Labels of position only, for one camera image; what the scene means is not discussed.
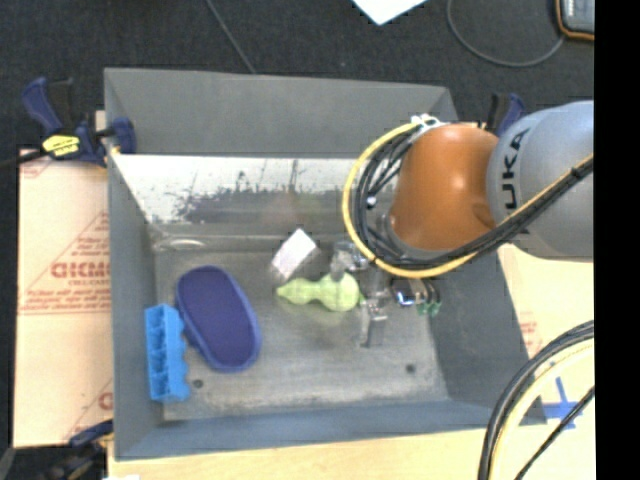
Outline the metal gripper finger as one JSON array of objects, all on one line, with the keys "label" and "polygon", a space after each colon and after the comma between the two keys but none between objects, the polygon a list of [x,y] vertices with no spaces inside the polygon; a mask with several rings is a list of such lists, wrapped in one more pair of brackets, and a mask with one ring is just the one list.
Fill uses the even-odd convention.
[{"label": "metal gripper finger", "polygon": [[379,299],[367,298],[360,304],[360,345],[362,347],[380,346],[388,313]]},{"label": "metal gripper finger", "polygon": [[329,264],[331,275],[343,275],[364,271],[368,267],[368,260],[350,240],[338,240],[333,244],[331,261]]}]

